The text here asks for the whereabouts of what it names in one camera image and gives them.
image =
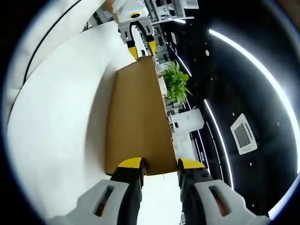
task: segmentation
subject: cardboard box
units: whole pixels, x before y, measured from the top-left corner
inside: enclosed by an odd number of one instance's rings
[[[143,157],[147,175],[177,170],[167,121],[151,56],[116,73],[106,125],[105,172],[123,160]]]

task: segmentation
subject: potted plant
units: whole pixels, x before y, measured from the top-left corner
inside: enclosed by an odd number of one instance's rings
[[[163,77],[165,84],[167,86],[167,98],[178,104],[185,102],[185,94],[191,93],[186,88],[187,81],[189,76],[184,74],[182,71],[179,71],[179,64],[172,62],[168,65],[168,69],[163,72]]]

